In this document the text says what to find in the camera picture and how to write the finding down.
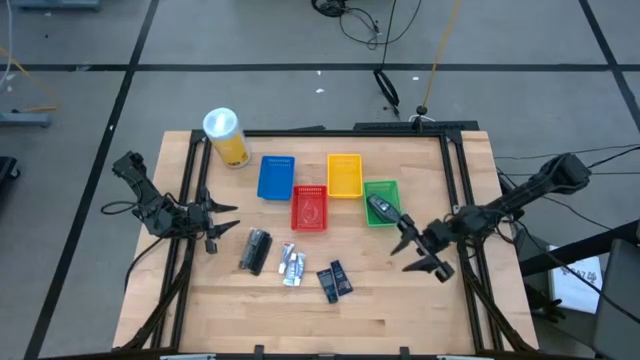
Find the white lid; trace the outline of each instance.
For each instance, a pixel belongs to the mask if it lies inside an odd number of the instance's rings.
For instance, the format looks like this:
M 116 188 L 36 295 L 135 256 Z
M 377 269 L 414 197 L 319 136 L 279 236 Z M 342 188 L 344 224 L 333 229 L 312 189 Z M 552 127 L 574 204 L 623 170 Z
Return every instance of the white lid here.
M 235 134 L 238 117 L 231 109 L 217 108 L 210 111 L 202 120 L 202 128 L 207 136 L 216 139 L 228 139 Z

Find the wooden tabletop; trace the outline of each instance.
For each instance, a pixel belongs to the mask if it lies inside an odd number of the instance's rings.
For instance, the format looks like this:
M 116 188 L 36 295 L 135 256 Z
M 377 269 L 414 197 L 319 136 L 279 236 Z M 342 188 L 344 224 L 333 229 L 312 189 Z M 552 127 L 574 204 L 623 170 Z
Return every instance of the wooden tabletop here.
M 165 133 L 153 180 L 163 193 L 180 191 L 189 137 L 189 132 Z M 488 136 L 465 132 L 463 138 L 476 203 L 487 203 L 500 196 Z M 455 246 L 441 257 L 456 275 L 441 284 L 433 275 L 401 271 L 417 254 L 408 248 L 389 256 L 400 234 L 395 227 L 367 227 L 361 198 L 329 199 L 327 231 L 299 233 L 291 230 L 288 201 L 256 196 L 263 155 L 295 156 L 296 184 L 326 184 L 327 154 L 358 153 L 364 180 L 397 180 L 403 208 L 423 228 L 450 211 L 437 139 L 260 137 L 249 142 L 251 162 L 242 169 L 226 168 L 212 153 L 207 187 L 216 202 L 239 207 L 214 215 L 214 221 L 241 223 L 218 241 L 217 255 L 207 254 L 204 243 L 197 244 L 180 351 L 249 353 L 262 344 L 267 353 L 397 354 L 400 346 L 408 346 L 412 354 L 474 352 Z M 462 197 L 453 146 L 450 150 Z M 258 277 L 238 269 L 252 227 L 268 231 L 274 240 Z M 153 240 L 142 228 L 137 252 Z M 300 287 L 283 286 L 277 272 L 284 242 L 295 243 L 295 250 L 307 255 Z M 115 346 L 129 340 L 156 305 L 168 247 L 168 241 L 158 246 L 131 274 Z M 537 347 L 513 246 L 493 236 L 485 249 L 496 304 L 525 341 Z M 315 273 L 336 259 L 354 291 L 331 305 Z M 478 307 L 485 346 L 490 347 L 479 301 Z M 173 315 L 169 310 L 163 344 L 169 343 Z

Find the blue basket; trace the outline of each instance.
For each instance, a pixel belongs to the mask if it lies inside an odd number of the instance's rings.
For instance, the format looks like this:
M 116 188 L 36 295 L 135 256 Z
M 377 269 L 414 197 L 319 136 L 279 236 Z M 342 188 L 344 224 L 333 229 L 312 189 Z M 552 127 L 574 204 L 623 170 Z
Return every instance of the blue basket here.
M 263 156 L 258 197 L 265 200 L 291 199 L 295 163 L 293 156 Z

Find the plastic basket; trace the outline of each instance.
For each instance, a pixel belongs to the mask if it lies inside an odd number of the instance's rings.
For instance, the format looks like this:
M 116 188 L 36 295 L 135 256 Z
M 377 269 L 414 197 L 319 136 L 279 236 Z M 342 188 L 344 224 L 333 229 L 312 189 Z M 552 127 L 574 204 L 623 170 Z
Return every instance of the plastic basket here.
M 358 154 L 327 156 L 329 196 L 356 199 L 362 196 L 362 157 Z
M 323 231 L 327 229 L 327 187 L 296 185 L 291 202 L 291 229 Z
M 402 213 L 402 205 L 400 204 L 400 194 L 398 192 L 398 182 L 395 180 L 384 181 L 367 181 L 364 183 L 364 209 L 367 218 L 367 225 L 371 227 L 394 226 L 395 223 L 383 220 L 371 210 L 367 203 L 367 198 L 371 194 L 380 196 L 383 200 L 389 202 Z
M 295 163 L 292 156 L 263 156 L 258 197 L 265 200 L 291 199 Z

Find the can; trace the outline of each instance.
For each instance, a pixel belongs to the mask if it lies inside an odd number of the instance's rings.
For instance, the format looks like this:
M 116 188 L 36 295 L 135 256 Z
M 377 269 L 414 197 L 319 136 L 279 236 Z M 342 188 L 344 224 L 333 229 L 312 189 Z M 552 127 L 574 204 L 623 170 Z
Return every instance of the can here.
M 202 127 L 225 165 L 239 168 L 249 162 L 251 150 L 238 117 L 231 109 L 217 108 L 210 111 L 204 117 Z

